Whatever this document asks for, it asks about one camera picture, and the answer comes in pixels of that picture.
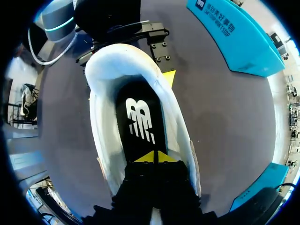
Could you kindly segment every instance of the glowing teal ring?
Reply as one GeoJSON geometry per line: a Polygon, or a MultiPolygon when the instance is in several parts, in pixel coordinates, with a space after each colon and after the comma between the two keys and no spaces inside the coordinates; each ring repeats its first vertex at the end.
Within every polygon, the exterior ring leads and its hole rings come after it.
{"type": "Polygon", "coordinates": [[[65,21],[62,25],[59,25],[59,26],[54,27],[54,28],[51,28],[51,29],[46,29],[46,28],[44,28],[44,30],[45,30],[45,31],[55,31],[55,30],[58,30],[58,29],[60,29],[60,28],[62,28],[62,27],[64,27],[64,26],[66,26],[66,25],[67,25],[68,23],[70,23],[73,19],[74,19],[74,18],[71,17],[68,21],[65,21]]]}

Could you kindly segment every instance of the yellow tab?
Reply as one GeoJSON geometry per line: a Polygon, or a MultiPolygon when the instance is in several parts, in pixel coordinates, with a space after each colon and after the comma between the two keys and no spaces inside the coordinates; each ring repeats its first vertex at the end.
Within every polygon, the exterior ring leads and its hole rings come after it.
{"type": "Polygon", "coordinates": [[[153,158],[154,158],[154,151],[149,152],[148,154],[142,156],[141,158],[137,159],[135,162],[136,163],[143,163],[143,162],[149,162],[153,163],[153,158]]]}
{"type": "Polygon", "coordinates": [[[167,79],[167,81],[171,87],[173,85],[175,73],[176,73],[176,70],[163,73],[165,79],[167,79]]]}
{"type": "Polygon", "coordinates": [[[158,162],[159,163],[163,163],[163,162],[177,162],[175,159],[173,159],[172,157],[164,154],[163,152],[161,151],[158,151],[158,162]]]}

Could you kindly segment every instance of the black metal bracket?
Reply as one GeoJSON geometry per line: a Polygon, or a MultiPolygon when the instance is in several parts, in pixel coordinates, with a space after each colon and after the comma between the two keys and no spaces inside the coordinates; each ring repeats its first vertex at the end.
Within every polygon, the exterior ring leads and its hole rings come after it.
{"type": "Polygon", "coordinates": [[[165,37],[169,34],[170,32],[160,22],[139,22],[118,27],[107,32],[105,43],[95,41],[92,48],[80,56],[76,60],[76,63],[84,67],[91,56],[105,46],[116,43],[130,43],[146,38],[147,44],[150,46],[152,59],[156,62],[162,73],[169,72],[174,70],[171,56],[167,49],[167,43],[165,42],[165,37]]]}

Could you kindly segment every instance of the gray floor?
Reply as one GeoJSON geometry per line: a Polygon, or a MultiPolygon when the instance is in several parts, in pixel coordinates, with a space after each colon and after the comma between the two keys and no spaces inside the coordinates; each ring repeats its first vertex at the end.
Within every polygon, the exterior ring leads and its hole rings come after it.
{"type": "MultiPolygon", "coordinates": [[[[268,81],[229,71],[184,1],[143,0],[141,15],[171,32],[173,90],[199,161],[202,208],[225,214],[273,159],[276,126],[268,81]]],[[[68,207],[85,216],[93,214],[94,204],[109,207],[111,201],[96,161],[85,77],[75,55],[76,48],[46,69],[38,122],[52,181],[68,207]]]]}

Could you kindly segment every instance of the white shoe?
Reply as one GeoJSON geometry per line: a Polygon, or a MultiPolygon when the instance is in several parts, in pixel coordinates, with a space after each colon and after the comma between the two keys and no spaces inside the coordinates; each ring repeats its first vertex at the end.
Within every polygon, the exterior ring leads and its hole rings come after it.
{"type": "Polygon", "coordinates": [[[151,57],[131,45],[110,45],[91,57],[85,75],[98,160],[112,195],[127,161],[159,150],[185,163],[201,196],[198,162],[178,102],[151,57]]]}

